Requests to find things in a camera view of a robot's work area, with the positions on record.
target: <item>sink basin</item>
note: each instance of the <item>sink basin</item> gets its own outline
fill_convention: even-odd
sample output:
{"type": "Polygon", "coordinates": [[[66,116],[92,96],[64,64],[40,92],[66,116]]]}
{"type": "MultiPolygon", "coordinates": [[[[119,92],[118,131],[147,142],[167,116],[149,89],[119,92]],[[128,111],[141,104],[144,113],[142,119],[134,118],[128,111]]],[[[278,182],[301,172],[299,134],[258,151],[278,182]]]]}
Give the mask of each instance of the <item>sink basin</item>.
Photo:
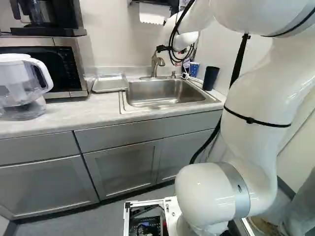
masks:
{"type": "Polygon", "coordinates": [[[152,107],[205,100],[205,96],[181,79],[129,82],[126,101],[133,107],[152,107]]]}
{"type": "Polygon", "coordinates": [[[122,114],[220,102],[192,82],[170,77],[129,81],[119,96],[122,114]]]}

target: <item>paper towel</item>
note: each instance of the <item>paper towel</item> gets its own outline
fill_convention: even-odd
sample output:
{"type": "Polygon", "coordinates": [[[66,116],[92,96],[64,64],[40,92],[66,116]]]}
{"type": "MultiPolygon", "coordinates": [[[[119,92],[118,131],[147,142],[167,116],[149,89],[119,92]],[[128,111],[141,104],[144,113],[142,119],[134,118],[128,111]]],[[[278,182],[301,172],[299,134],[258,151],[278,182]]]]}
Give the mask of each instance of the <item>paper towel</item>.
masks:
{"type": "Polygon", "coordinates": [[[139,3],[139,18],[142,23],[163,25],[170,17],[170,7],[150,3],[139,3]]]}

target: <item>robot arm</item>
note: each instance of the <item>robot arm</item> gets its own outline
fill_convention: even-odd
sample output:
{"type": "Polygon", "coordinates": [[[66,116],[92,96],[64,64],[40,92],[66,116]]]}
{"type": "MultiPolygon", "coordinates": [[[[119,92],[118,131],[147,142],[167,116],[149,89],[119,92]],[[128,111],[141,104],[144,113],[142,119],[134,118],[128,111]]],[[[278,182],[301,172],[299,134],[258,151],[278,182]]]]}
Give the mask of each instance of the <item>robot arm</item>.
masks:
{"type": "MultiPolygon", "coordinates": [[[[199,235],[219,233],[218,224],[261,214],[271,206],[278,188],[279,143],[315,84],[314,1],[211,0],[211,9],[231,30],[279,38],[227,95],[221,135],[228,152],[222,162],[189,165],[176,177],[183,217],[199,235]]],[[[185,23],[179,30],[190,27],[185,23]]]]}
{"type": "MultiPolygon", "coordinates": [[[[174,38],[173,49],[175,51],[179,52],[193,44],[198,39],[199,31],[206,28],[214,20],[210,13],[209,4],[209,0],[196,0],[191,6],[180,23],[178,34],[174,38]]],[[[162,32],[164,45],[168,45],[171,32],[182,13],[183,11],[174,14],[166,21],[162,32]]]]}

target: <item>cabinet drawer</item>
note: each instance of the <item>cabinet drawer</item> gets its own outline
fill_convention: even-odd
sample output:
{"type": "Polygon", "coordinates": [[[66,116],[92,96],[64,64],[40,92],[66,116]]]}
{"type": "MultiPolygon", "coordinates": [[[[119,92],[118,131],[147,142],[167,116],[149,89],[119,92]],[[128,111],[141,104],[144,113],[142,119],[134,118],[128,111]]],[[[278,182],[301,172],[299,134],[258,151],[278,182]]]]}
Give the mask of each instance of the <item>cabinet drawer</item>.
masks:
{"type": "Polygon", "coordinates": [[[82,152],[212,129],[222,110],[75,131],[82,152]]]}
{"type": "Polygon", "coordinates": [[[79,154],[72,132],[0,140],[0,165],[79,154]]]}
{"type": "Polygon", "coordinates": [[[84,154],[101,199],[155,184],[160,141],[84,154]]]}

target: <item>countertop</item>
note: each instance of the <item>countertop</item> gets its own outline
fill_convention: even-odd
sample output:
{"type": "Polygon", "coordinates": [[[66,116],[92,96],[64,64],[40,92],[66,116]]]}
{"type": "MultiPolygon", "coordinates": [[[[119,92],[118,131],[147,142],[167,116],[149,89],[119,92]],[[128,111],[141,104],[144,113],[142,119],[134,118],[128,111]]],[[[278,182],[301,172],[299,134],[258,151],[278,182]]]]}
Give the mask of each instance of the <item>countertop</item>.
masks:
{"type": "Polygon", "coordinates": [[[131,114],[120,113],[118,92],[91,94],[87,99],[76,101],[51,100],[52,103],[47,104],[46,113],[38,118],[27,121],[0,120],[0,139],[66,132],[222,109],[225,96],[214,89],[209,94],[221,102],[131,114]]]}

